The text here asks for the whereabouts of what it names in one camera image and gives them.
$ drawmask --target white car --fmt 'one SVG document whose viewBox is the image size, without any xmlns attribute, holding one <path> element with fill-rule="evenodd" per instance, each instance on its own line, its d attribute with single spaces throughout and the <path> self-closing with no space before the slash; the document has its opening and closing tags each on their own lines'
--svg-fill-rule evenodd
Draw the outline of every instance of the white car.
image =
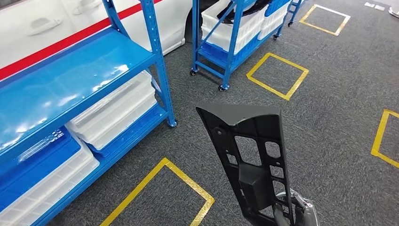
<svg viewBox="0 0 399 226">
<path fill-rule="evenodd" d="M 184 44 L 192 0 L 154 0 L 163 53 Z M 150 50 L 138 0 L 114 0 L 130 38 Z M 0 2 L 0 80 L 46 58 L 108 24 L 102 0 L 2 0 Z"/>
</svg>

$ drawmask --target car door handle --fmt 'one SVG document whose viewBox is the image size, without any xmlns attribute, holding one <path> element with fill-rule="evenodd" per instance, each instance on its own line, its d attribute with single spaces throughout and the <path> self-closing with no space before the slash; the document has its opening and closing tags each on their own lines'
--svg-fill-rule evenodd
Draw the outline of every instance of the car door handle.
<svg viewBox="0 0 399 226">
<path fill-rule="evenodd" d="M 95 8 L 102 4 L 101 0 L 80 0 L 80 4 L 74 10 L 72 10 L 72 14 L 80 15 L 83 14 L 92 8 Z"/>
<path fill-rule="evenodd" d="M 28 35 L 32 36 L 48 31 L 60 25 L 62 21 L 63 21 L 62 18 L 55 19 L 55 18 L 41 17 L 39 19 L 36 19 L 30 23 L 31 29 L 28 32 Z"/>
</svg>

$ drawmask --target clear plastic lid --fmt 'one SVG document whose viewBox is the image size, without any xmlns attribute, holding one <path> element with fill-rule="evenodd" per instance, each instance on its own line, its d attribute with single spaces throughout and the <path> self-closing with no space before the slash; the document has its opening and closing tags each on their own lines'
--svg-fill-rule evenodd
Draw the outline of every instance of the clear plastic lid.
<svg viewBox="0 0 399 226">
<path fill-rule="evenodd" d="M 145 80 L 151 78 L 151 75 L 147 71 L 142 71 L 125 84 L 105 96 L 103 99 L 89 107 L 87 110 L 76 116 L 71 120 L 71 123 L 76 127 L 81 127 L 102 111 L 107 109 L 108 106 L 112 105 L 115 101 L 125 96 L 128 92 L 134 90 L 138 85 L 143 83 Z"/>
<path fill-rule="evenodd" d="M 22 154 L 20 154 L 18 156 L 18 162 L 25 161 L 26 159 L 28 159 L 32 155 L 36 154 L 38 151 L 44 149 L 49 144 L 51 144 L 55 140 L 57 140 L 60 137 L 62 137 L 63 135 L 64 135 L 64 133 L 60 129 L 57 129 L 51 135 L 47 136 L 43 140 L 41 140 L 38 143 L 36 143 L 35 145 L 33 145 L 31 148 L 29 148 L 28 150 L 26 150 Z"/>
</svg>

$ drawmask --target floor marking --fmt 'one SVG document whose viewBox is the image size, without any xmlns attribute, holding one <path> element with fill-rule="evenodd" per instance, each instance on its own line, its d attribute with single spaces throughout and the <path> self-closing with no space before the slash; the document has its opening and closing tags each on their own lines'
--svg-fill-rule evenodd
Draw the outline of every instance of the floor marking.
<svg viewBox="0 0 399 226">
<path fill-rule="evenodd" d="M 312 24 L 309 24 L 309 23 L 305 22 L 305 20 L 306 20 L 306 19 L 308 18 L 308 16 L 313 12 L 313 10 L 314 10 L 315 8 L 322 8 L 322 9 L 327 10 L 327 11 L 329 11 L 329 12 L 332 12 L 332 13 L 335 13 L 335 14 L 338 14 L 338 15 L 341 15 L 341 16 L 344 16 L 345 19 L 343 20 L 342 24 L 339 26 L 339 28 L 338 28 L 335 32 L 332 32 L 332 31 L 326 30 L 326 29 L 324 29 L 324 28 L 317 27 L 317 26 L 315 26 L 315 25 L 312 25 Z M 326 8 L 326 7 L 324 7 L 324 6 L 320 6 L 320 5 L 314 4 L 314 5 L 312 6 L 312 8 L 302 17 L 302 19 L 299 20 L 299 22 L 301 22 L 302 24 L 306 24 L 306 25 L 308 25 L 308 26 L 311 26 L 311 27 L 313 27 L 313 28 L 319 29 L 319 30 L 321 30 L 321 31 L 327 32 L 327 33 L 329 33 L 329 34 L 338 36 L 339 33 L 342 31 L 343 27 L 346 25 L 346 23 L 349 21 L 350 18 L 351 18 L 351 16 L 348 16 L 348 15 L 346 15 L 346 14 L 337 12 L 337 11 L 332 10 L 332 9 L 330 9 L 330 8 Z"/>
<path fill-rule="evenodd" d="M 181 180 L 183 180 L 188 186 L 196 191 L 202 198 L 205 199 L 205 204 L 198 212 L 197 216 L 191 222 L 190 226 L 198 226 L 205 215 L 208 213 L 212 204 L 215 202 L 214 198 L 208 194 L 202 187 L 195 183 L 185 173 L 183 173 L 175 164 L 169 161 L 167 158 L 163 158 L 152 170 L 144 177 L 144 179 L 137 185 L 136 188 L 117 206 L 114 211 L 100 224 L 100 226 L 108 226 L 112 221 L 129 205 L 130 202 L 140 193 L 140 191 L 154 178 L 154 176 L 162 169 L 162 167 L 168 167 L 174 172 Z"/>
<path fill-rule="evenodd" d="M 383 155 L 383 154 L 381 154 L 379 152 L 380 144 L 381 144 L 381 141 L 383 139 L 383 135 L 384 135 L 384 131 L 385 131 L 385 127 L 386 127 L 389 115 L 392 115 L 392 116 L 395 116 L 395 117 L 399 118 L 399 114 L 398 113 L 393 112 L 391 110 L 384 109 L 383 115 L 381 117 L 380 125 L 378 126 L 377 134 L 376 134 L 375 139 L 374 139 L 373 147 L 371 148 L 371 154 L 373 156 L 379 157 L 382 160 L 386 161 L 387 163 L 399 168 L 399 162 L 397 162 L 397 161 L 395 161 L 393 159 L 390 159 L 386 155 Z"/>
<path fill-rule="evenodd" d="M 374 8 L 374 6 L 375 6 L 375 4 L 371 4 L 371 3 L 368 3 L 368 2 L 364 3 L 364 5 L 368 6 L 368 7 L 371 7 L 371 8 Z"/>
<path fill-rule="evenodd" d="M 291 87 L 291 89 L 288 91 L 287 94 L 283 94 L 283 93 L 281 93 L 281 92 L 278 92 L 277 90 L 273 89 L 272 87 L 270 87 L 270 86 L 268 86 L 268 85 L 266 85 L 266 84 L 260 82 L 259 80 L 255 79 L 254 77 L 252 77 L 252 75 L 255 73 L 255 71 L 258 70 L 258 68 L 266 61 L 266 59 L 267 59 L 268 57 L 274 57 L 274 58 L 276 58 L 276 59 L 278 59 L 278 60 L 281 60 L 282 62 L 284 62 L 284 63 L 286 63 L 286 64 L 289 64 L 289 65 L 291 65 L 291 66 L 293 66 L 293 67 L 296 67 L 296 68 L 298 68 L 299 70 L 302 70 L 302 71 L 303 71 L 303 73 L 301 74 L 301 76 L 299 76 L 299 79 L 296 80 L 296 82 L 294 83 L 294 85 Z M 291 98 L 291 96 L 294 94 L 294 92 L 296 91 L 296 89 L 299 87 L 299 85 L 303 82 L 303 80 L 305 79 L 305 77 L 306 77 L 306 75 L 307 75 L 308 73 L 309 73 L 309 70 L 306 69 L 306 68 L 304 68 L 304 67 L 302 67 L 302 66 L 299 66 L 299 65 L 297 65 L 297 64 L 295 64 L 295 63 L 292 63 L 291 61 L 288 61 L 288 60 L 286 60 L 286 59 L 284 59 L 284 58 L 282 58 L 282 57 L 279 57 L 279 56 L 277 56 L 277 55 L 275 55 L 275 54 L 266 53 L 266 55 L 264 55 L 264 56 L 262 57 L 262 59 L 260 59 L 260 60 L 258 61 L 258 63 L 256 63 L 255 66 L 254 66 L 251 70 L 249 70 L 249 72 L 247 73 L 247 78 L 248 78 L 249 80 L 253 81 L 254 83 L 258 84 L 259 86 L 261 86 L 261 87 L 267 89 L 268 91 L 270 91 L 270 92 L 276 94 L 277 96 L 279 96 L 279 97 L 281 97 L 281 98 L 283 98 L 283 99 L 285 99 L 285 100 L 289 100 L 289 99 Z"/>
<path fill-rule="evenodd" d="M 385 10 L 385 7 L 382 7 L 382 6 L 379 6 L 379 5 L 375 5 L 374 8 L 375 8 L 375 9 L 378 9 L 378 10 L 380 10 L 380 11 L 384 11 L 384 10 Z"/>
</svg>

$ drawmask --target white box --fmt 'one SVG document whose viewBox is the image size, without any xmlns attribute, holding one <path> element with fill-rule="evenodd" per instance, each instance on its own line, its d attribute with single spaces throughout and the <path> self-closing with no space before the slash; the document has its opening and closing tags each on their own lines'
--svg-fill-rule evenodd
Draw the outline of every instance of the white box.
<svg viewBox="0 0 399 226">
<path fill-rule="evenodd" d="M 215 25 L 219 21 L 217 15 L 229 4 L 229 2 L 230 0 L 220 0 L 201 13 L 202 39 L 205 39 L 209 32 L 215 27 Z M 245 46 L 245 44 L 243 45 L 245 41 L 247 41 L 247 44 L 252 38 L 256 36 L 257 32 L 254 34 L 255 31 L 260 31 L 260 26 L 262 24 L 262 21 L 264 20 L 264 13 L 268 6 L 269 5 L 266 5 L 259 12 L 241 18 L 234 54 L 237 54 Z M 211 34 L 211 36 L 208 38 L 207 42 L 210 44 L 215 44 L 225 51 L 229 51 L 232 30 L 232 24 L 220 23 Z"/>
<path fill-rule="evenodd" d="M 87 177 L 99 162 L 74 137 L 81 149 L 0 212 L 0 226 L 29 226 Z"/>
<path fill-rule="evenodd" d="M 142 71 L 106 97 L 69 121 L 66 126 L 79 138 L 91 143 L 105 130 L 133 110 L 140 100 L 140 92 L 151 87 L 151 75 Z"/>
<path fill-rule="evenodd" d="M 131 110 L 126 115 L 119 117 L 115 124 L 99 131 L 96 137 L 87 140 L 86 142 L 91 144 L 97 150 L 101 150 L 157 103 L 153 87 L 145 87 L 139 94 L 139 96 L 136 96 L 138 101 L 132 106 Z"/>
<path fill-rule="evenodd" d="M 259 33 L 257 39 L 264 39 L 270 32 L 274 31 L 278 26 L 280 26 L 284 22 L 284 17 L 288 12 L 288 6 L 290 2 L 280 7 L 270 16 L 266 16 L 262 23 L 261 32 Z"/>
<path fill-rule="evenodd" d="M 247 35 L 241 39 L 236 40 L 236 47 L 234 49 L 234 54 L 237 54 L 245 45 L 247 45 L 261 30 L 262 22 L 256 24 L 251 30 L 248 31 Z M 202 27 L 202 35 L 208 35 L 210 30 Z M 219 46 L 225 51 L 229 51 L 230 48 L 230 36 L 221 36 L 217 33 L 213 33 L 207 42 Z"/>
</svg>

